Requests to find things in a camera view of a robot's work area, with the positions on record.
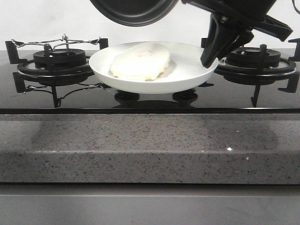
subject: food on plate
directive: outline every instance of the food on plate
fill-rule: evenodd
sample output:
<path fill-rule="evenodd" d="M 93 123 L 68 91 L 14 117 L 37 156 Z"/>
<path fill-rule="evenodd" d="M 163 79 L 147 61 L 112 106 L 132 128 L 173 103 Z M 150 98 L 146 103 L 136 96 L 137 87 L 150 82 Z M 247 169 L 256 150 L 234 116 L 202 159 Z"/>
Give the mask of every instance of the food on plate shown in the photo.
<path fill-rule="evenodd" d="M 170 50 L 164 45 L 144 42 L 117 55 L 110 71 L 122 80 L 153 81 L 168 68 L 170 57 Z"/>

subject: pan lid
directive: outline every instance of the pan lid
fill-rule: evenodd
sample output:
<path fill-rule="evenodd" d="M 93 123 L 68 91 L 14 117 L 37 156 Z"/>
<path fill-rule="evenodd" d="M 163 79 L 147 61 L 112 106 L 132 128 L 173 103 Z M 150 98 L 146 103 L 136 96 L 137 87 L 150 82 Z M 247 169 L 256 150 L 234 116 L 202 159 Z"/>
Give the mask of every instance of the pan lid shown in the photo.
<path fill-rule="evenodd" d="M 178 0 L 90 0 L 110 20 L 126 26 L 145 26 L 160 20 Z"/>

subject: white ceramic plate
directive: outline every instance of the white ceramic plate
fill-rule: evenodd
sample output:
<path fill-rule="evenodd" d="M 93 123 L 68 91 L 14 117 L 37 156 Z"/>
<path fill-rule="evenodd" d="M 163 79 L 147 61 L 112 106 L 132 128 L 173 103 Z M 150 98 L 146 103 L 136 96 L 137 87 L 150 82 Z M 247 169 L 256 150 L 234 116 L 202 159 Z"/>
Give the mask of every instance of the white ceramic plate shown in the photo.
<path fill-rule="evenodd" d="M 200 56 L 203 49 L 200 47 L 175 42 L 157 42 L 171 52 L 169 67 L 157 79 L 136 82 L 113 77 L 109 71 L 113 58 L 139 43 L 126 43 L 102 49 L 91 56 L 90 67 L 101 82 L 113 88 L 140 94 L 165 94 L 188 90 L 206 82 L 218 65 L 216 59 L 211 67 L 202 66 Z"/>

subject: speckled gray countertop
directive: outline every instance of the speckled gray countertop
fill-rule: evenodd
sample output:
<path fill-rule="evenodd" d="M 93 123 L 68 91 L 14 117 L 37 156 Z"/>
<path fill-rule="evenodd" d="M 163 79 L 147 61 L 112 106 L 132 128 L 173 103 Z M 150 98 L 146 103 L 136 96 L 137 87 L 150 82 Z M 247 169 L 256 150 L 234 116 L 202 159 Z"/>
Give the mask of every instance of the speckled gray countertop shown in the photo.
<path fill-rule="evenodd" d="M 0 182 L 300 184 L 299 136 L 298 114 L 0 115 Z"/>

